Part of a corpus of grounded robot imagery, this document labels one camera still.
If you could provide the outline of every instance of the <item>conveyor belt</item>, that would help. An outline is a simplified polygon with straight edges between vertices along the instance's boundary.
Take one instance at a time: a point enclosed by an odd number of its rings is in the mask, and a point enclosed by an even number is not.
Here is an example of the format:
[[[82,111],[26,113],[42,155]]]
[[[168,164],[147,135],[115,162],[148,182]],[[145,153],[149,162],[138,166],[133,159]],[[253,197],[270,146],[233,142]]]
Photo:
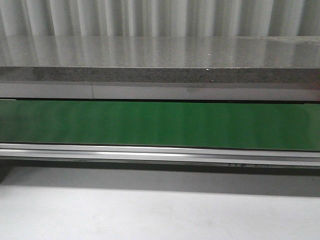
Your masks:
[[[307,162],[317,166],[320,105],[0,100],[0,132],[2,158],[74,155],[75,159],[249,164],[277,159],[281,165],[289,161],[304,165],[303,158],[308,157]]]

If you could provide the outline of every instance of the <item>green conveyor belt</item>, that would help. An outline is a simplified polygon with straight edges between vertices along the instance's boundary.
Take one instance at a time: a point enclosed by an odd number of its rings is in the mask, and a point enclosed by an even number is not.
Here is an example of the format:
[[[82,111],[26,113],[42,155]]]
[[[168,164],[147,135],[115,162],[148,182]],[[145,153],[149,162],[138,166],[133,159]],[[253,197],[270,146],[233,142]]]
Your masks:
[[[320,151],[320,104],[0,100],[0,142]]]

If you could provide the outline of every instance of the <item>speckled stone surface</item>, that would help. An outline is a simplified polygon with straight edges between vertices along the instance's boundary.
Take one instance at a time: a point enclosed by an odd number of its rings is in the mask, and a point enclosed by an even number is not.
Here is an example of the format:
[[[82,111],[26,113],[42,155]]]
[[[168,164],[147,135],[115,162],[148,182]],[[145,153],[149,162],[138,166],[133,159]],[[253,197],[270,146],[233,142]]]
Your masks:
[[[320,37],[0,37],[0,81],[319,83]]]

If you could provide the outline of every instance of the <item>corrugated metal wall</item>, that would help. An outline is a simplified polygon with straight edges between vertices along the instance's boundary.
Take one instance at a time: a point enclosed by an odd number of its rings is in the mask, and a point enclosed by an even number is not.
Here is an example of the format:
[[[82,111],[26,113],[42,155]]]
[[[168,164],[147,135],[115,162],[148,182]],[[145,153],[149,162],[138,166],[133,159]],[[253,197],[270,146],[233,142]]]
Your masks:
[[[0,34],[320,36],[320,0],[0,0]]]

